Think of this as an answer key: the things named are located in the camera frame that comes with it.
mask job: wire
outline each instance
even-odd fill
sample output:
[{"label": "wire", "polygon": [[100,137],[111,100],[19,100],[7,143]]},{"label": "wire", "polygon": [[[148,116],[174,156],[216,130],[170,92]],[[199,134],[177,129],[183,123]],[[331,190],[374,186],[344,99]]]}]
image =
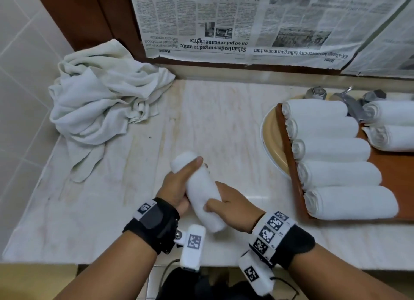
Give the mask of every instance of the wire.
[{"label": "wire", "polygon": [[168,265],[167,265],[167,267],[164,269],[164,272],[162,273],[162,276],[161,276],[161,280],[159,281],[159,286],[158,286],[158,293],[160,292],[160,290],[161,290],[161,287],[162,287],[162,283],[163,283],[163,281],[164,281],[164,276],[165,276],[165,273],[168,271],[168,269],[170,268],[170,266],[171,265],[173,265],[173,263],[176,263],[176,262],[179,262],[180,261],[180,259],[175,259],[175,260],[172,260]]},{"label": "wire", "polygon": [[295,295],[293,296],[293,298],[291,300],[295,300],[295,298],[299,295],[299,292],[296,290],[295,287],[293,287],[290,283],[288,283],[286,280],[279,278],[279,277],[270,277],[271,281],[281,281],[284,282],[285,284],[287,284],[290,288],[292,288],[295,291]]}]

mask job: person's right hand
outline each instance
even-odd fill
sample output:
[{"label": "person's right hand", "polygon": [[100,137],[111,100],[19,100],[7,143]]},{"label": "person's right hand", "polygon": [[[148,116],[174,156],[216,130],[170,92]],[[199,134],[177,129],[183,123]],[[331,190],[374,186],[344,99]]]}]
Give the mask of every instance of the person's right hand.
[{"label": "person's right hand", "polygon": [[204,210],[214,212],[230,227],[251,233],[258,220],[265,214],[265,211],[254,206],[235,188],[216,181],[222,201],[210,198]]}]

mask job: black pants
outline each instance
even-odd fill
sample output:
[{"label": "black pants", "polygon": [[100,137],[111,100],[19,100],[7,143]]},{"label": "black pants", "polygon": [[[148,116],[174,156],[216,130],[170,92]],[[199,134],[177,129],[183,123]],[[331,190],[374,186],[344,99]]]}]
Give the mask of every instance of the black pants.
[{"label": "black pants", "polygon": [[165,280],[156,300],[263,300],[271,296],[260,297],[247,281],[241,281],[232,287],[225,283],[210,286],[208,277],[200,273],[174,269]]}]

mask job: hand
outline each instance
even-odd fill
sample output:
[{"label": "hand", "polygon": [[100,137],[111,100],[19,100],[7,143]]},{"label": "hand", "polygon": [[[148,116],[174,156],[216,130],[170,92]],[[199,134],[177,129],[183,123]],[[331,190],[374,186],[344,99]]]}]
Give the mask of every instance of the hand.
[{"label": "hand", "polygon": [[204,210],[214,212],[230,227],[251,233],[257,221],[265,214],[265,211],[254,206],[235,188],[216,181],[222,201],[210,198]]},{"label": "hand", "polygon": [[182,216],[190,207],[188,198],[184,196],[185,183],[203,164],[203,158],[197,157],[192,162],[186,164],[179,172],[174,174],[169,172],[162,183],[156,197],[162,198],[177,209]]}]

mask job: qr code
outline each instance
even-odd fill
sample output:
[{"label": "qr code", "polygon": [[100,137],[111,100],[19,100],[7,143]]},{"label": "qr code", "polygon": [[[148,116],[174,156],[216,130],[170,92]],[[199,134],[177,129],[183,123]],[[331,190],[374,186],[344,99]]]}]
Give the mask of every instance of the qr code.
[{"label": "qr code", "polygon": [[191,249],[198,250],[200,248],[201,236],[190,235],[188,240],[188,247]]},{"label": "qr code", "polygon": [[267,243],[272,241],[274,237],[274,232],[270,230],[268,227],[264,226],[263,229],[260,231],[259,236],[266,240]]},{"label": "qr code", "polygon": [[141,214],[145,214],[145,212],[151,208],[151,205],[144,203],[139,209],[138,212]]},{"label": "qr code", "polygon": [[259,275],[256,273],[256,271],[253,268],[253,266],[247,267],[244,270],[244,273],[246,274],[246,276],[250,280],[250,282],[253,282],[253,281],[255,281],[256,279],[259,278]]},{"label": "qr code", "polygon": [[286,219],[288,219],[289,217],[287,217],[285,214],[277,211],[275,214],[278,218],[282,219],[283,221],[285,221]]},{"label": "qr code", "polygon": [[259,238],[256,239],[255,243],[253,243],[253,247],[262,255],[265,254],[268,248],[267,245]]},{"label": "qr code", "polygon": [[267,224],[275,230],[279,230],[282,227],[283,222],[276,218],[276,216],[272,216],[268,221]]}]

